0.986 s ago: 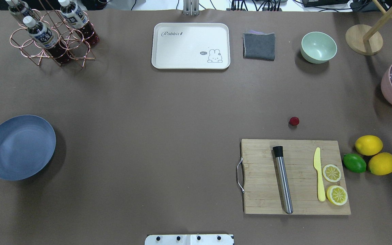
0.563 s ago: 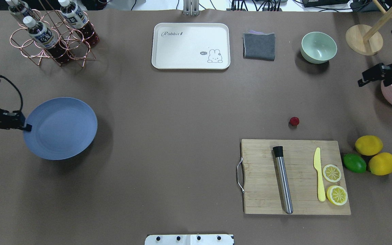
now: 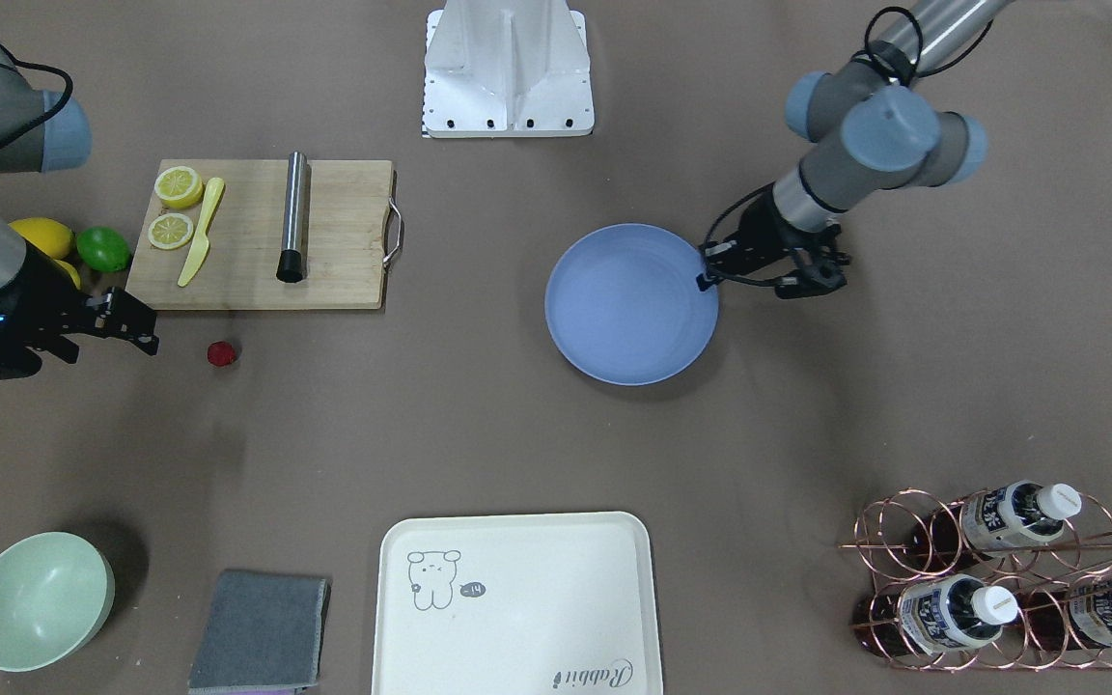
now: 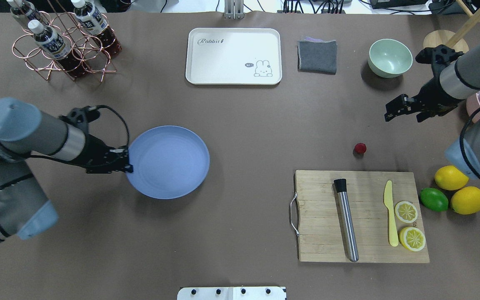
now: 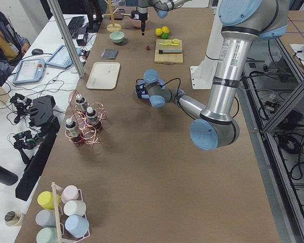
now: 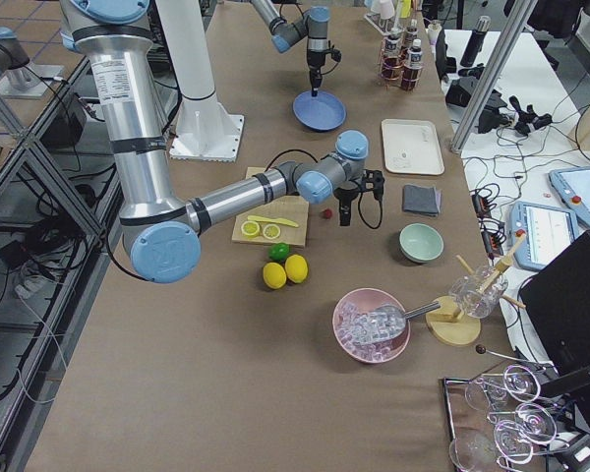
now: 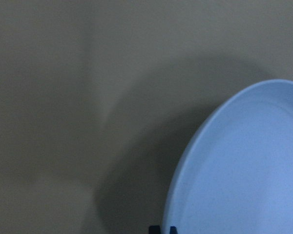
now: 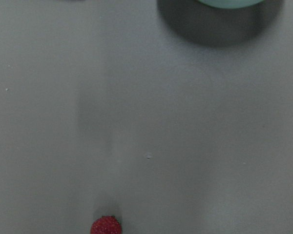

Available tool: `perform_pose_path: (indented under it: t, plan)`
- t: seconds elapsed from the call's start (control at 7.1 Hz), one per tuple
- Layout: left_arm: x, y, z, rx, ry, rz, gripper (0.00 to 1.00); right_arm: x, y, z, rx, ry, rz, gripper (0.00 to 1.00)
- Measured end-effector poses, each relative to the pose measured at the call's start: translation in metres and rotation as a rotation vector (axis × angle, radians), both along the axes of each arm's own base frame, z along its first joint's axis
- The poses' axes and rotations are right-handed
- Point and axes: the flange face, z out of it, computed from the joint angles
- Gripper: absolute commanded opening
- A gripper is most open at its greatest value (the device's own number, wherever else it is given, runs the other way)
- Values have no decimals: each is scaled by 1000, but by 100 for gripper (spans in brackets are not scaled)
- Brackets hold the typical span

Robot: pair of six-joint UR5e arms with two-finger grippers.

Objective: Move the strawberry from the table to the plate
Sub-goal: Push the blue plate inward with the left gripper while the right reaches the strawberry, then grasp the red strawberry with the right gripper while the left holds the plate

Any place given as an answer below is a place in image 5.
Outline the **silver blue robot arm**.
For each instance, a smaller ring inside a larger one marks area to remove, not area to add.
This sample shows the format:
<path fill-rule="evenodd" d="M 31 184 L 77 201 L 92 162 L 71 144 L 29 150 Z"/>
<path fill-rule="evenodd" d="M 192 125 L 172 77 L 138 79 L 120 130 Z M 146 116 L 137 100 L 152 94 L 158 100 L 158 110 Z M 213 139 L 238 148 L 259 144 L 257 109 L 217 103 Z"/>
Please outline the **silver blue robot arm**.
<path fill-rule="evenodd" d="M 160 18 L 165 18 L 169 11 L 175 10 L 188 0 L 138 0 L 138 19 L 141 21 L 141 35 L 145 35 L 145 24 L 148 20 L 148 7 L 153 7 Z"/>
<path fill-rule="evenodd" d="M 222 1 L 218 17 L 222 23 L 223 44 L 207 105 L 159 83 L 154 69 L 143 79 L 151 106 L 159 108 L 173 102 L 195 118 L 190 128 L 193 143 L 202 150 L 213 150 L 234 143 L 239 126 L 230 111 L 252 43 L 276 39 L 287 30 L 289 1 Z"/>

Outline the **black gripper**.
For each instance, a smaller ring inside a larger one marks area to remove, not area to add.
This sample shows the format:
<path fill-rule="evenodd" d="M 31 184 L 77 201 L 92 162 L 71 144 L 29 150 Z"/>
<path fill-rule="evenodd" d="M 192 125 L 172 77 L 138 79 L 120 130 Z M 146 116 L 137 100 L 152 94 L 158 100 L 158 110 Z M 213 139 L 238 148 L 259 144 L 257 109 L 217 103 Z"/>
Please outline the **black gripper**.
<path fill-rule="evenodd" d="M 141 20 L 141 35 L 145 35 L 145 20 L 148 19 L 148 12 L 140 12 L 139 10 L 131 11 L 131 19 Z"/>
<path fill-rule="evenodd" d="M 135 94 L 139 99 L 149 99 L 149 94 L 146 90 L 145 85 L 136 85 Z"/>

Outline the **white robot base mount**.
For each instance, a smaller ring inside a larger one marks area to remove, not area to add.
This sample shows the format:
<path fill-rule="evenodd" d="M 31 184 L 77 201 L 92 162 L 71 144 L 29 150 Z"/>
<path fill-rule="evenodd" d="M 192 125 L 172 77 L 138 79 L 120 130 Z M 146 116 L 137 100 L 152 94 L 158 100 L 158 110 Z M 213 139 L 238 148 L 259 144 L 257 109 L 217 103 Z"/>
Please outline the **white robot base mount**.
<path fill-rule="evenodd" d="M 215 14 L 205 58 L 199 66 L 191 66 L 192 88 L 195 90 L 211 89 L 223 44 L 221 28 L 222 23 L 218 14 Z"/>

